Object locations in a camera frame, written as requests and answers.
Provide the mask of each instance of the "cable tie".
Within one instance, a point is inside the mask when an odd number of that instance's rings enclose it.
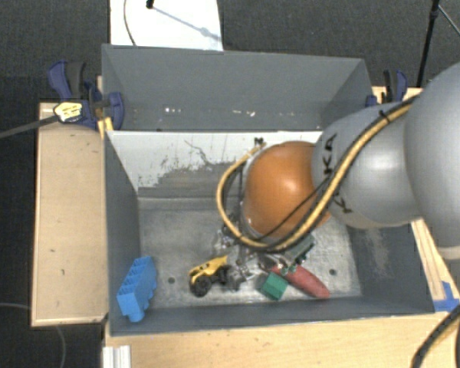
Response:
[[[392,123],[392,121],[389,119],[389,117],[385,114],[383,110],[379,110],[378,114],[383,117],[385,120],[387,120],[389,123]]]

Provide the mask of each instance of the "blue lego brick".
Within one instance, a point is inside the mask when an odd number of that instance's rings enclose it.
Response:
[[[116,295],[123,316],[128,316],[131,322],[142,320],[155,288],[156,269],[152,258],[135,259]]]
[[[436,312],[452,312],[455,309],[455,307],[460,304],[460,300],[458,298],[453,297],[452,287],[450,286],[450,283],[442,281],[442,284],[443,289],[445,290],[445,299],[433,301],[435,310]]]

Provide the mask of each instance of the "black cable on table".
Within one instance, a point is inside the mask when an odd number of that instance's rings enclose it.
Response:
[[[412,359],[411,368],[420,368],[422,361],[426,357],[429,349],[431,349],[434,342],[442,335],[450,325],[457,320],[460,316],[460,304],[450,312],[445,319],[443,319],[438,326],[430,333],[426,341],[421,345],[421,347],[417,350],[414,358]]]
[[[36,130],[37,128],[41,128],[47,126],[48,124],[58,122],[57,116],[50,116],[46,117],[45,119],[35,121],[33,123],[24,124],[23,126],[17,126],[16,128],[12,128],[11,130],[2,131],[0,132],[0,139],[4,139],[9,136],[17,135],[18,133],[23,133],[29,130]]]

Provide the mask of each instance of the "white paper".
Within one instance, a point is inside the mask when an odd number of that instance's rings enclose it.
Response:
[[[124,0],[110,0],[110,42],[132,45],[123,16]],[[126,0],[126,20],[138,46],[222,51],[216,0]]]

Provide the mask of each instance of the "blue toy block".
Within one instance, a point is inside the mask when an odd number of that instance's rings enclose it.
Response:
[[[135,259],[116,295],[123,316],[128,316],[131,322],[142,320],[155,288],[156,269],[152,258]]]

